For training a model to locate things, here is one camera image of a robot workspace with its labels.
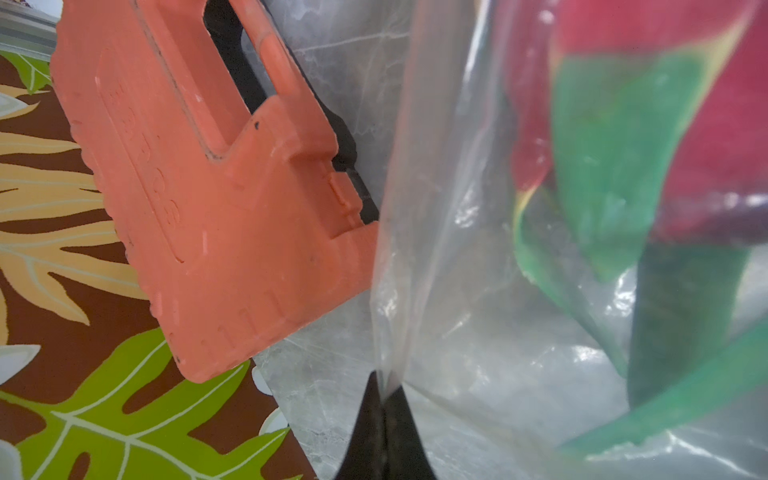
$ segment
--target green leaf print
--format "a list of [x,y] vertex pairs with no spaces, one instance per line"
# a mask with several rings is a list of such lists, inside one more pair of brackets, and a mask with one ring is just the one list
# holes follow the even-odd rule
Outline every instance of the green leaf print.
[[25,57],[24,55],[9,51],[0,51],[0,55],[8,59],[16,67],[18,76],[22,79],[29,94],[34,94],[46,85],[52,84],[51,70],[46,61]]
[[234,394],[249,363],[203,384],[183,381],[130,414],[125,402],[157,378],[170,361],[160,329],[124,341],[57,405],[31,402],[0,391],[0,399],[24,406],[46,428],[17,445],[27,480],[67,478],[75,459],[90,455],[85,480],[256,480],[288,429],[245,441],[220,455],[187,433],[210,419]]

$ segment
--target orange plastic tool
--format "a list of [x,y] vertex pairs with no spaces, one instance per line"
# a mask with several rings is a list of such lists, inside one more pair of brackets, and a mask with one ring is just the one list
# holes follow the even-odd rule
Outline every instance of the orange plastic tool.
[[257,0],[230,0],[276,94],[252,115],[205,0],[67,0],[55,89],[179,370],[220,374],[369,288],[377,223]]

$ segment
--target patterned tablecloth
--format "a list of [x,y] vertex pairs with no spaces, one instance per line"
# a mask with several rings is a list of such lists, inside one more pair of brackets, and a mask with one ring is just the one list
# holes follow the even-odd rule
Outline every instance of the patterned tablecloth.
[[0,478],[315,478],[251,361],[181,377],[48,64],[0,55]]

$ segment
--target brown fabric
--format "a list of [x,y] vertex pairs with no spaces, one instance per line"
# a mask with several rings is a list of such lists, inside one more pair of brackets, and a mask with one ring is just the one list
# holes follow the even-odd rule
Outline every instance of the brown fabric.
[[[24,87],[17,71],[3,59],[0,59],[0,84]],[[57,101],[51,101],[55,99],[54,95],[51,91],[19,97],[28,104],[38,101],[42,103],[29,114],[0,121],[0,131],[71,141],[64,112]],[[0,162],[90,173],[80,158],[79,150],[46,155],[5,155],[0,157]],[[40,233],[100,220],[108,220],[106,213],[93,210],[70,217],[0,223],[0,230]],[[66,250],[125,263],[121,243]],[[6,278],[0,275],[0,289],[8,305],[8,344],[41,346],[34,360],[0,389],[24,399],[44,403],[66,400],[120,343],[138,333],[157,328],[157,322],[149,312],[149,303],[145,300],[114,295],[64,277],[54,277],[88,315],[90,325],[62,319],[56,313],[36,307],[19,295]],[[169,362],[160,376],[128,400],[124,411],[139,410],[180,381],[182,378],[176,366]],[[224,407],[190,435],[206,442],[218,452],[230,452],[244,440],[257,435],[264,419],[276,407],[272,397],[258,391],[249,374]],[[44,427],[45,421],[37,414],[0,401],[0,439],[18,444]],[[87,454],[78,457],[69,475],[70,480],[82,479],[89,463]],[[293,434],[285,438],[262,474],[267,480],[281,480],[297,475],[303,475],[305,480],[315,478]]]

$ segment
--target yellow leaf print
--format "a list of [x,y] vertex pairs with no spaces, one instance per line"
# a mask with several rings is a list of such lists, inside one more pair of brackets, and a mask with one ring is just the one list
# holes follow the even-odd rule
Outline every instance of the yellow leaf print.
[[5,296],[0,290],[0,345],[8,343],[8,306],[5,305]]
[[0,164],[0,222],[66,217],[102,201],[93,175]]
[[[48,93],[49,90],[38,90],[33,95],[37,94],[45,94]],[[11,85],[0,85],[0,94],[8,95],[9,97],[18,98],[22,95],[29,95],[29,92],[26,88],[16,88],[12,87]]]
[[[33,111],[18,97],[24,88],[0,85],[0,120]],[[0,132],[0,155],[56,154],[79,148],[75,142]],[[0,224],[66,217],[103,208],[93,175],[0,164]],[[136,272],[124,263],[99,260],[66,247],[118,242],[111,221],[46,233],[9,233],[0,227],[0,270],[26,300],[67,320],[89,324],[88,316],[51,273],[117,295],[146,299]],[[0,345],[8,342],[8,308],[0,292]]]
[[80,148],[74,141],[52,140],[28,135],[0,132],[0,155],[10,154],[58,154]]
[[0,269],[8,283],[35,305],[88,325],[88,317],[49,273],[117,295],[144,299],[136,272],[124,263],[99,260],[64,247],[118,242],[111,221],[46,233],[0,232]]

